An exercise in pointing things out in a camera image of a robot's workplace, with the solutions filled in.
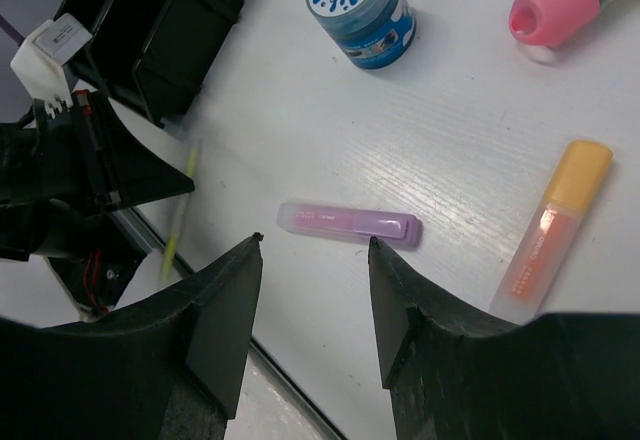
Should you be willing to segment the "purple highlighter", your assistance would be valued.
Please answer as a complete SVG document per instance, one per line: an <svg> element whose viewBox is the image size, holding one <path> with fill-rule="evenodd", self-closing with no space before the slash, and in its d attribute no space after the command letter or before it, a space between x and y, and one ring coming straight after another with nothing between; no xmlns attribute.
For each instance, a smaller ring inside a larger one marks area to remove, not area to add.
<svg viewBox="0 0 640 440"><path fill-rule="evenodd" d="M277 225L294 234L348 242L371 237L404 249L415 249L422 222L412 214L286 202L278 210Z"/></svg>

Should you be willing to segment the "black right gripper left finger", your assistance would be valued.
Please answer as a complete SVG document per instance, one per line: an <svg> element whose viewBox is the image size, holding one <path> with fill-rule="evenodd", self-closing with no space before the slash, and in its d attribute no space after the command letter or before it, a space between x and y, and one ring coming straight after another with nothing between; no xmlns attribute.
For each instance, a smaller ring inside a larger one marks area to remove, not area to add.
<svg viewBox="0 0 640 440"><path fill-rule="evenodd" d="M263 260L254 234L93 323L1 323L5 439L221 439L237 412Z"/></svg>

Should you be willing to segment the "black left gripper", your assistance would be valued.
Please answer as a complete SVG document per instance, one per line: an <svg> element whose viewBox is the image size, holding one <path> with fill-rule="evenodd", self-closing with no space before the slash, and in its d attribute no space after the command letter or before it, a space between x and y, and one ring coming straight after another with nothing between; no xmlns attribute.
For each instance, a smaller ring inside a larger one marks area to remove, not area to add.
<svg viewBox="0 0 640 440"><path fill-rule="evenodd" d="M50 117L34 103L34 127L1 127L1 256L112 260L120 232L110 215L195 190L194 181L129 132L108 98L76 90Z"/></svg>

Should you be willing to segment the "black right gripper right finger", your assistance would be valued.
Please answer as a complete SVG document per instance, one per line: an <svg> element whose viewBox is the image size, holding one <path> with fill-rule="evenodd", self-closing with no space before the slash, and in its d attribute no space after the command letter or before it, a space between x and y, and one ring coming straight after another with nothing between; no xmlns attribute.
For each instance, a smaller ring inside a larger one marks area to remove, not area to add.
<svg viewBox="0 0 640 440"><path fill-rule="evenodd" d="M518 326L372 239L380 373L400 439L635 439L639 318L551 313Z"/></svg>

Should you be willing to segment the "black compartment organizer tray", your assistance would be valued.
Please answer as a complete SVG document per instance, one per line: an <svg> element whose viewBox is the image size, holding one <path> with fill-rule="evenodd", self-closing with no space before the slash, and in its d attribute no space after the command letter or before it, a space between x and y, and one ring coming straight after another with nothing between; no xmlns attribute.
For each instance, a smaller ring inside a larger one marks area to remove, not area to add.
<svg viewBox="0 0 640 440"><path fill-rule="evenodd" d="M92 35L70 61L81 80L155 125L185 114L244 0L63 0Z"/></svg>

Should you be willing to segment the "thin yellow pen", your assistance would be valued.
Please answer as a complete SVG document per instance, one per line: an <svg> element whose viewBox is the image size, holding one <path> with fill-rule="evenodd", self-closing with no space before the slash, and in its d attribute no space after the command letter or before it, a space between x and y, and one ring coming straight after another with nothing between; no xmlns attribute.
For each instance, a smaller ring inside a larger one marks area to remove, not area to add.
<svg viewBox="0 0 640 440"><path fill-rule="evenodd" d="M202 141L196 140L191 143L189 155L187 158L187 163L185 167L185 175L192 181L195 181L196 171L199 164L199 158L202 149ZM164 249L164 255L162 264L159 271L158 276L158 287L164 288L171 284L171 270L173 261L175 259L177 253L177 247L179 243L179 238L182 231L182 223L184 219L185 212L187 210L188 201L191 193L183 194L179 197L176 207L174 209L171 229L169 233L169 237L166 242L166 246Z"/></svg>

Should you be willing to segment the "blue round tape container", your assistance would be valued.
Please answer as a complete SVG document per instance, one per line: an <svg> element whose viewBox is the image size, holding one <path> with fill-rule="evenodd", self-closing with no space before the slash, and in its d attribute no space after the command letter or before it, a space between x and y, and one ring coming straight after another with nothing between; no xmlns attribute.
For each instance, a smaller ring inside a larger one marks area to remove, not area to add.
<svg viewBox="0 0 640 440"><path fill-rule="evenodd" d="M306 0L309 12L358 68L375 70L411 45L416 20L407 0Z"/></svg>

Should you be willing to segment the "yellow orange highlighter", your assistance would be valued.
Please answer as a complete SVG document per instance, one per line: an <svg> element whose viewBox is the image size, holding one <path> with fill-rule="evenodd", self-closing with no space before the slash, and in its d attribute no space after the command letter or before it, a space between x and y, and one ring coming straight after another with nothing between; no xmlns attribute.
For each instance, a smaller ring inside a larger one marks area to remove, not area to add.
<svg viewBox="0 0 640 440"><path fill-rule="evenodd" d="M491 300L492 315L515 324L534 318L612 160L600 143L567 146Z"/></svg>

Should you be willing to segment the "pink marker tube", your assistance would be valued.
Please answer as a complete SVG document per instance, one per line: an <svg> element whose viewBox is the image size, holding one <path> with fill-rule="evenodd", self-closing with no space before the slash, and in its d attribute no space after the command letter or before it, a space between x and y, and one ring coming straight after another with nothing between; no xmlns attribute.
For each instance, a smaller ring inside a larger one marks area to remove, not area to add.
<svg viewBox="0 0 640 440"><path fill-rule="evenodd" d="M639 0L514 0L508 28L524 58L553 65L638 18Z"/></svg>

